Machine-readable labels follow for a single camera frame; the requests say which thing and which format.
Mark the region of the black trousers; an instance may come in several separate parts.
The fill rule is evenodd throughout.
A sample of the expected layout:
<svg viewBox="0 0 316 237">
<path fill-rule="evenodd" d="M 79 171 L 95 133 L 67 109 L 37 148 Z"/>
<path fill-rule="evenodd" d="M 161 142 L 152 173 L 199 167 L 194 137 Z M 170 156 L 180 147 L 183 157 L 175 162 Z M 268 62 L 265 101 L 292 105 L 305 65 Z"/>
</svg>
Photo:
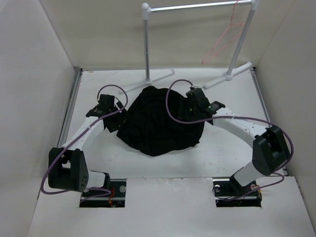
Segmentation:
<svg viewBox="0 0 316 237">
<path fill-rule="evenodd" d="M 165 106 L 167 91 L 154 86 L 144 88 L 127 110 L 129 118 L 117 137 L 152 157 L 198 144 L 204 123 L 181 124 L 172 120 Z"/>
</svg>

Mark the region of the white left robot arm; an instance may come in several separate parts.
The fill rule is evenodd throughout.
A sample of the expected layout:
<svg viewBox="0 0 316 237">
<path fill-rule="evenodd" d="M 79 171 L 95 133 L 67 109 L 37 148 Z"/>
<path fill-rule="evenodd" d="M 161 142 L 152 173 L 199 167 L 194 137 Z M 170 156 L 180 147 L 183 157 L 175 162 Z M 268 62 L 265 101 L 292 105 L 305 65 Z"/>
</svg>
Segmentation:
<svg viewBox="0 0 316 237">
<path fill-rule="evenodd" d="M 115 96 L 100 95 L 98 104 L 87 112 L 75 135 L 60 148 L 50 150 L 47 175 L 50 188 L 80 193 L 94 190 L 100 197 L 110 193 L 109 175 L 90 170 L 85 152 L 104 130 L 119 129 L 127 119 L 125 107 Z"/>
</svg>

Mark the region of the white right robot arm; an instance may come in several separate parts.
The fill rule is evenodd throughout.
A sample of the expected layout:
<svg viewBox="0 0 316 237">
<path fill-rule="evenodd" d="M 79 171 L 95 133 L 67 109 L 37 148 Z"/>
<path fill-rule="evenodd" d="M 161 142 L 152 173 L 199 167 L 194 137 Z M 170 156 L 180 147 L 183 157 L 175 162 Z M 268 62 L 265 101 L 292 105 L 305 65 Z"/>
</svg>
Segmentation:
<svg viewBox="0 0 316 237">
<path fill-rule="evenodd" d="M 252 160 L 230 177 L 229 190 L 234 195 L 245 192 L 252 181 L 271 175 L 290 157 L 279 127 L 266 127 L 250 118 L 238 119 L 224 104 L 210 103 L 200 88 L 192 87 L 185 98 L 180 98 L 177 119 L 185 122 L 207 120 L 252 148 Z"/>
</svg>

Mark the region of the white clothes rack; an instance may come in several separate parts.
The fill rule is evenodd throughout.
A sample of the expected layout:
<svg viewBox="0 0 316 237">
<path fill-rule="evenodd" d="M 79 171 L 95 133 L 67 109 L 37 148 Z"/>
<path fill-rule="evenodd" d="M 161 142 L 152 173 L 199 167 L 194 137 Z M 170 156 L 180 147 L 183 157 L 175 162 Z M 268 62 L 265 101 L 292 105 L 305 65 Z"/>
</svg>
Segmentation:
<svg viewBox="0 0 316 237">
<path fill-rule="evenodd" d="M 217 75 L 207 77 L 205 89 L 250 71 L 253 65 L 249 59 L 242 59 L 241 49 L 259 6 L 257 0 L 239 1 L 234 21 L 245 22 L 241 35 L 209 63 L 201 64 L 228 27 L 236 1 L 154 0 L 142 3 L 142 22 L 136 27 L 139 33 L 136 46 L 144 49 L 144 62 L 138 64 L 135 79 L 129 82 L 125 91 L 155 85 L 175 75 L 179 68 L 222 67 L 223 70 Z M 223 43 L 239 31 L 230 31 Z"/>
</svg>

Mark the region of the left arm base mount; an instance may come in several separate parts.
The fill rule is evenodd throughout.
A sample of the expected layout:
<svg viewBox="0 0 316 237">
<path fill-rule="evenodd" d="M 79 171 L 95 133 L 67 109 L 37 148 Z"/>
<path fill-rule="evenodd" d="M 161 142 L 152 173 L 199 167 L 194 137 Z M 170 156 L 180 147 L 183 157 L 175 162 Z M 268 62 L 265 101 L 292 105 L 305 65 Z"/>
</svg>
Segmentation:
<svg viewBox="0 0 316 237">
<path fill-rule="evenodd" d="M 108 179 L 102 188 L 91 188 L 81 194 L 81 208 L 124 208 L 126 179 Z"/>
</svg>

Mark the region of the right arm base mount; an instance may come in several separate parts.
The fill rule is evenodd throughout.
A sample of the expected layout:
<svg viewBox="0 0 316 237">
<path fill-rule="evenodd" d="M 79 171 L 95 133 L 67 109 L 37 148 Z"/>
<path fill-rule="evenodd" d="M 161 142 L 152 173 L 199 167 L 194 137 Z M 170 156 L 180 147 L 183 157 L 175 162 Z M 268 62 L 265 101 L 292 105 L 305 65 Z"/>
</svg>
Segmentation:
<svg viewBox="0 0 316 237">
<path fill-rule="evenodd" d="M 216 207 L 261 207 L 262 195 L 256 181 L 242 187 L 229 177 L 213 178 Z"/>
</svg>

